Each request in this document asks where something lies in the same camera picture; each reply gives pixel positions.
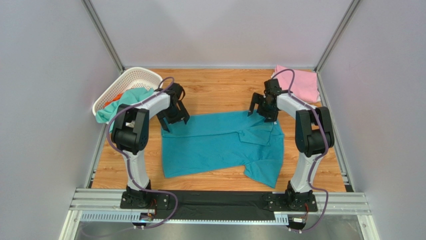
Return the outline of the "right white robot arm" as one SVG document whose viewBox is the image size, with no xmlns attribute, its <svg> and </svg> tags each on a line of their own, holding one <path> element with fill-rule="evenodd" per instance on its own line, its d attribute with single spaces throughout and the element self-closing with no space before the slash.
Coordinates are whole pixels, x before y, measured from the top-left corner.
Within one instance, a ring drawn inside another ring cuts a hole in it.
<svg viewBox="0 0 426 240">
<path fill-rule="evenodd" d="M 335 143 L 330 111 L 297 98 L 291 91 L 281 89 L 277 79 L 269 79 L 264 82 L 263 94 L 252 95 L 248 114 L 257 113 L 266 123 L 274 123 L 279 111 L 295 119 L 294 137 L 299 151 L 297 167 L 285 193 L 292 201 L 310 201 L 318 164 Z"/>
</svg>

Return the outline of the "teal t shirt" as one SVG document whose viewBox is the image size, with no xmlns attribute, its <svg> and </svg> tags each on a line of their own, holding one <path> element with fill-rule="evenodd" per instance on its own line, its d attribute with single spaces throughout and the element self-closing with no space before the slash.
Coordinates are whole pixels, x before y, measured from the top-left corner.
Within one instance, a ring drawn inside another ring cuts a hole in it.
<svg viewBox="0 0 426 240">
<path fill-rule="evenodd" d="M 166 178 L 244 166 L 244 174 L 275 188 L 284 162 L 285 135 L 279 122 L 258 113 L 230 111 L 191 116 L 161 132 Z"/>
</svg>

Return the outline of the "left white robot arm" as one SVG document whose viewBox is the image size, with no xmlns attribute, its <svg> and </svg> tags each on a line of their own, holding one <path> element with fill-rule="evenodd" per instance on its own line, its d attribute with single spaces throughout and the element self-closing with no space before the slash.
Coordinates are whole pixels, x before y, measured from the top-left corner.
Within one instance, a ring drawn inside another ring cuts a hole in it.
<svg viewBox="0 0 426 240">
<path fill-rule="evenodd" d="M 181 98 L 184 88 L 171 83 L 166 88 L 158 88 L 151 96 L 134 105 L 121 104 L 113 120 L 110 142 L 123 156 L 127 185 L 123 197 L 135 198 L 147 204 L 154 193 L 146 171 L 144 150 L 149 140 L 149 123 L 157 117 L 163 130 L 169 131 L 169 125 L 187 123 L 190 115 Z"/>
</svg>

